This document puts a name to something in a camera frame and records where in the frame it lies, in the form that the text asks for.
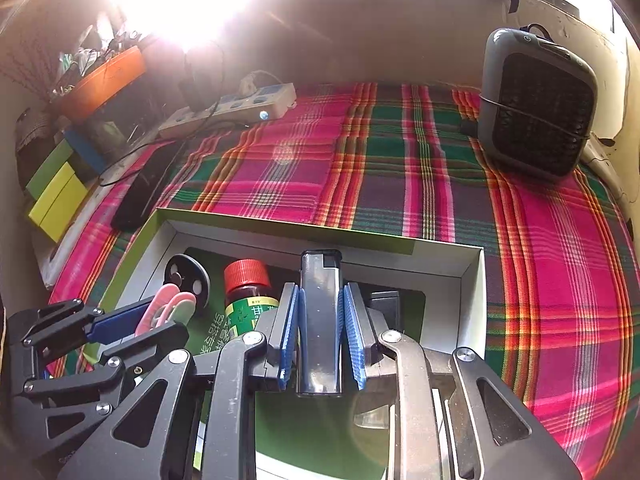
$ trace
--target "green bottle label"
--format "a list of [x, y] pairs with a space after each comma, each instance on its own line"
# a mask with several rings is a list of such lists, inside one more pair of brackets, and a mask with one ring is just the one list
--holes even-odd
[[267, 296], [244, 298], [244, 300], [237, 300], [229, 304], [225, 309], [229, 338], [251, 332], [255, 328], [255, 324], [258, 323], [260, 314], [277, 307], [278, 300]]

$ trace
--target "black grille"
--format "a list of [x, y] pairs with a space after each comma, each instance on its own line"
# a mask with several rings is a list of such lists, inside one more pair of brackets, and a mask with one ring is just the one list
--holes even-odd
[[589, 135], [594, 99], [587, 83], [564, 70], [525, 54], [510, 54], [504, 62], [500, 104], [558, 128], [498, 108], [494, 145], [511, 158], [563, 176], [573, 168]]

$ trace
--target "red bottle cap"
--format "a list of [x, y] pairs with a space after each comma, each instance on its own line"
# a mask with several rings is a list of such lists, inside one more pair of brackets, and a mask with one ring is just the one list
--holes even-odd
[[271, 286], [264, 263], [260, 260], [238, 260], [225, 269], [225, 294], [243, 285]]

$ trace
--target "power socket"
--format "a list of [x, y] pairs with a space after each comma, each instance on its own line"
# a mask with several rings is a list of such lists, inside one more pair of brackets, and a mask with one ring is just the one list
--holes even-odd
[[[293, 83], [258, 88], [249, 97], [236, 98], [225, 95], [218, 103], [218, 109], [207, 121], [209, 124], [232, 121], [254, 124], [281, 118], [296, 103], [296, 89]], [[192, 112], [189, 107], [181, 108], [158, 128], [163, 139], [178, 139], [192, 134], [207, 120], [210, 108]]]

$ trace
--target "open box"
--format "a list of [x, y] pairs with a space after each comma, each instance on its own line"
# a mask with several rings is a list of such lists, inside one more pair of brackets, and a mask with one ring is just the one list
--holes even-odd
[[[263, 261], [279, 296], [279, 282], [299, 281], [300, 254], [325, 248], [342, 253], [345, 282], [368, 284], [369, 290], [401, 291], [404, 332], [423, 347], [452, 352], [468, 346], [484, 357], [482, 248], [428, 240], [159, 209], [127, 251], [100, 306], [108, 312], [152, 296], [162, 285], [169, 258], [190, 254], [207, 269], [211, 294], [207, 312], [188, 324], [187, 350], [210, 351], [226, 341], [226, 264], [240, 258]], [[85, 353], [95, 361], [100, 349], [88, 346]], [[299, 398], [290, 391], [257, 396], [258, 478], [378, 480], [383, 475], [388, 434], [353, 425], [357, 387], [345, 382], [345, 394], [339, 398]]]

